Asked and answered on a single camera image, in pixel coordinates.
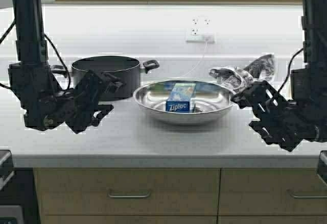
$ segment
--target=pot handle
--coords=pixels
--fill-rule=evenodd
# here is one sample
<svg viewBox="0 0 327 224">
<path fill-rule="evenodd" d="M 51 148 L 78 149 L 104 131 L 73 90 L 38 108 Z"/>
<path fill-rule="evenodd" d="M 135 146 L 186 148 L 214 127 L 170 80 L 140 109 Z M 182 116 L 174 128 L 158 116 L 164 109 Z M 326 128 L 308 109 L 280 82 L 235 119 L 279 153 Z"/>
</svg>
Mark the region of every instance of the pot handle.
<svg viewBox="0 0 327 224">
<path fill-rule="evenodd" d="M 160 65 L 156 60 L 150 60 L 143 63 L 144 72 L 148 73 L 150 70 L 159 68 Z"/>
<path fill-rule="evenodd" d="M 51 66 L 51 72 L 55 74 L 63 75 L 65 78 L 67 78 L 68 73 L 66 72 L 66 69 L 63 66 L 60 65 L 52 65 Z"/>
</svg>

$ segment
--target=crumpled plastic bag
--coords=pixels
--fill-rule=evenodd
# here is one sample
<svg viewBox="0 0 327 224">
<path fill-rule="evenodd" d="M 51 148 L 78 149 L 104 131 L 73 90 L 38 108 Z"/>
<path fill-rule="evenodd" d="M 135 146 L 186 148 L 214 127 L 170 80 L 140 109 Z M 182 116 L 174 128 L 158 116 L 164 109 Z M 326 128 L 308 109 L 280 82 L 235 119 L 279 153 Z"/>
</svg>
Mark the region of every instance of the crumpled plastic bag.
<svg viewBox="0 0 327 224">
<path fill-rule="evenodd" d="M 275 72 L 274 55 L 268 54 L 256 59 L 243 69 L 235 66 L 214 67 L 210 69 L 209 75 L 215 78 L 219 85 L 238 93 L 254 81 L 272 81 Z"/>
</svg>

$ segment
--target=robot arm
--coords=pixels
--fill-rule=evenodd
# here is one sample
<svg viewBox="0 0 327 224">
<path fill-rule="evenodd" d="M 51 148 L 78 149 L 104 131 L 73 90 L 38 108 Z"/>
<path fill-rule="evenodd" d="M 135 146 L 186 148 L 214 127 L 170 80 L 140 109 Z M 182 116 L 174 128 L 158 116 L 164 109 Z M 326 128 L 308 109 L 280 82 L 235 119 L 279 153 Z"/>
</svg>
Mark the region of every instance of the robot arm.
<svg viewBox="0 0 327 224">
<path fill-rule="evenodd" d="M 54 72 L 48 64 L 41 0 L 13 0 L 13 6 L 19 62 L 11 64 L 8 72 L 10 89 L 26 110 L 26 127 L 45 131 L 66 122 L 80 133 L 88 126 L 98 126 L 113 109 L 112 105 L 99 106 L 99 98 L 106 90 L 115 92 L 122 85 L 120 80 L 89 71 L 75 89 L 62 89 L 53 73 L 69 73 Z"/>
<path fill-rule="evenodd" d="M 259 121 L 250 126 L 267 144 L 278 144 L 290 152 L 304 139 L 327 141 L 326 4 L 327 0 L 303 0 L 306 66 L 291 73 L 293 100 L 285 100 L 267 82 L 255 82 L 232 98 L 241 109 L 252 107 Z"/>
</svg>

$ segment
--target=metal mixing bowl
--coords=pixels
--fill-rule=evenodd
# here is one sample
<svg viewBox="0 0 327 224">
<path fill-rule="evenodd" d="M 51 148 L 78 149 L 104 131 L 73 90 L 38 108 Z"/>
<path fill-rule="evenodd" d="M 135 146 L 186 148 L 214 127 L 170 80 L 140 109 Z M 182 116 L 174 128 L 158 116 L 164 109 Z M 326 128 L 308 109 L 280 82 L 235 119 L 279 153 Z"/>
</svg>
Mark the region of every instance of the metal mixing bowl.
<svg viewBox="0 0 327 224">
<path fill-rule="evenodd" d="M 196 84 L 193 113 L 166 112 L 166 100 L 176 82 Z M 233 91 L 217 84 L 182 79 L 150 83 L 133 94 L 139 107 L 147 115 L 174 125 L 200 125 L 222 118 L 232 108 L 230 98 L 233 95 Z"/>
</svg>

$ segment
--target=cabinet door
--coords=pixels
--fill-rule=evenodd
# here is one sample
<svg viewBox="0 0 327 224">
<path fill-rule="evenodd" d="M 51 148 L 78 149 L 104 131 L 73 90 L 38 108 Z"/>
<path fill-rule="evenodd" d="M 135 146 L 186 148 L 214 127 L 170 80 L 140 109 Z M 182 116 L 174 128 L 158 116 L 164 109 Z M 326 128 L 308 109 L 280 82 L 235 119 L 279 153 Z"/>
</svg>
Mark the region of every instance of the cabinet door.
<svg viewBox="0 0 327 224">
<path fill-rule="evenodd" d="M 44 215 L 217 215 L 218 169 L 39 169 Z"/>
<path fill-rule="evenodd" d="M 219 216 L 218 224 L 325 224 L 326 216 Z"/>
<path fill-rule="evenodd" d="M 219 215 L 327 215 L 327 195 L 315 169 L 223 169 Z"/>
<path fill-rule="evenodd" d="M 47 216 L 46 224 L 216 224 L 215 216 Z"/>
</svg>

